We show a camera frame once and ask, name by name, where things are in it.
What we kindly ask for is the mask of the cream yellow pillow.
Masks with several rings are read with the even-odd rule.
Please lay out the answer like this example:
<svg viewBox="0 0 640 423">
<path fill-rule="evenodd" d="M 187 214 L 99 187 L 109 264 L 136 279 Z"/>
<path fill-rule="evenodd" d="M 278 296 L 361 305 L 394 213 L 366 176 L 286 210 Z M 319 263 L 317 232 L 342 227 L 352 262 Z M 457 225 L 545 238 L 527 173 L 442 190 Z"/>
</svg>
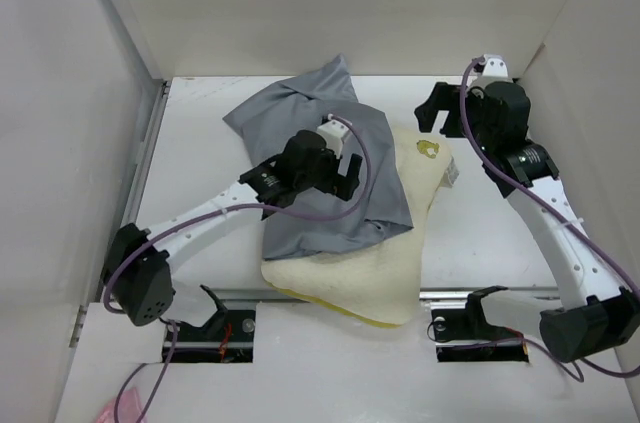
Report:
<svg viewBox="0 0 640 423">
<path fill-rule="evenodd" d="M 458 176 L 450 145 L 442 135 L 392 128 L 396 167 L 405 188 L 413 228 L 379 244 L 355 252 L 319 254 L 288 260 L 264 261 L 262 277 L 271 287 L 294 291 L 322 288 L 405 287 L 421 289 L 422 252 L 428 213 L 437 190 L 451 187 Z M 351 316 L 372 326 L 396 328 L 408 323 L 419 301 L 380 300 L 341 307 L 319 300 L 306 301 Z"/>
</svg>

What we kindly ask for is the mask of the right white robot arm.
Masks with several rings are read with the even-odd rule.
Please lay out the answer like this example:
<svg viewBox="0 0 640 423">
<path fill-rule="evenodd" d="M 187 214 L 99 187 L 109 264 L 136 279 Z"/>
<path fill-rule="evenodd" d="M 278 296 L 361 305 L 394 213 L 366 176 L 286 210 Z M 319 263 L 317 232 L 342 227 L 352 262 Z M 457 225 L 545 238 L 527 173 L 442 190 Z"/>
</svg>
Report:
<svg viewBox="0 0 640 423">
<path fill-rule="evenodd" d="M 589 240 L 571 209 L 549 152 L 528 136 L 531 102 L 511 81 L 465 89 L 435 84 L 414 114 L 421 132 L 447 112 L 440 132 L 465 138 L 487 176 L 519 214 L 548 264 L 560 304 L 519 295 L 504 286 L 470 293 L 460 309 L 437 309 L 440 343 L 501 341 L 529 334 L 562 363 L 627 343 L 639 328 L 639 288 Z"/>
</svg>

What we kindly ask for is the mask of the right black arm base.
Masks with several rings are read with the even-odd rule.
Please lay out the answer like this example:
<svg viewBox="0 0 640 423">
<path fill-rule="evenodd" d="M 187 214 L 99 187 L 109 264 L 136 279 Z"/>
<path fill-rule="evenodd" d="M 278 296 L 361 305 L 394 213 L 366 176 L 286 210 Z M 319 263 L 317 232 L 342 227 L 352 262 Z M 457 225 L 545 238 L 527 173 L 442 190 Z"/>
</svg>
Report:
<svg viewBox="0 0 640 423">
<path fill-rule="evenodd" d="M 429 328 L 439 363 L 529 362 L 522 334 L 490 324 L 481 305 L 487 296 L 506 290 L 504 286 L 491 286 L 471 292 L 464 302 L 431 304 Z"/>
</svg>

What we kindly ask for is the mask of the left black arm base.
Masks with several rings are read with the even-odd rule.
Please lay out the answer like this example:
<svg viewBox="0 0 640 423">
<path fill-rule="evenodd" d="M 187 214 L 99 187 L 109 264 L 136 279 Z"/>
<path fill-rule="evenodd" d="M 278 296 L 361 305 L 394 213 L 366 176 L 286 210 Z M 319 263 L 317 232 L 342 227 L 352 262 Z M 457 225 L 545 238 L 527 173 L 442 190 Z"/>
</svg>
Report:
<svg viewBox="0 0 640 423">
<path fill-rule="evenodd" d="M 225 302 L 209 287 L 177 284 L 169 309 L 161 360 L 173 363 L 251 363 L 256 305 Z"/>
</svg>

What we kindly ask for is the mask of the grey pillowcase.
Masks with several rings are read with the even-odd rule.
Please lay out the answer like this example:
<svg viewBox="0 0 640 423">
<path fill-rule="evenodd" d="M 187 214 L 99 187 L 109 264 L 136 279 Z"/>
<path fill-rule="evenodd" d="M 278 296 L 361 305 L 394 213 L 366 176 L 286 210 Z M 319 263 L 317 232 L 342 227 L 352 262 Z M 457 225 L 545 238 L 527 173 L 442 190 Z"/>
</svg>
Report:
<svg viewBox="0 0 640 423">
<path fill-rule="evenodd" d="M 267 86 L 223 120 L 277 179 L 260 201 L 296 214 L 266 211 L 264 259 L 348 253 L 414 228 L 388 120 L 359 102 L 343 56 Z"/>
</svg>

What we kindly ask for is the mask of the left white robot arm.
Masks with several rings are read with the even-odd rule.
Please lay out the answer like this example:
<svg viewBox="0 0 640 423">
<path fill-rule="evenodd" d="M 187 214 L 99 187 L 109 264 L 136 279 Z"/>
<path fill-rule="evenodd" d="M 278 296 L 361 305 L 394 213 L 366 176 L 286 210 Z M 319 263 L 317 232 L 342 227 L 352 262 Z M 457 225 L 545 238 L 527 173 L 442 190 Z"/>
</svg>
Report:
<svg viewBox="0 0 640 423">
<path fill-rule="evenodd" d="M 366 149 L 352 154 L 345 174 L 339 172 L 344 138 L 320 130 L 300 130 L 284 149 L 242 174 L 226 190 L 203 204 L 146 229 L 134 223 L 115 235 L 103 268 L 105 309 L 126 315 L 141 327 L 158 319 L 188 324 L 198 337 L 217 337 L 224 316 L 214 306 L 211 289 L 175 280 L 189 260 L 233 231 L 275 213 L 294 218 L 296 197 L 315 189 L 355 206 L 368 184 L 359 179 L 371 171 Z"/>
</svg>

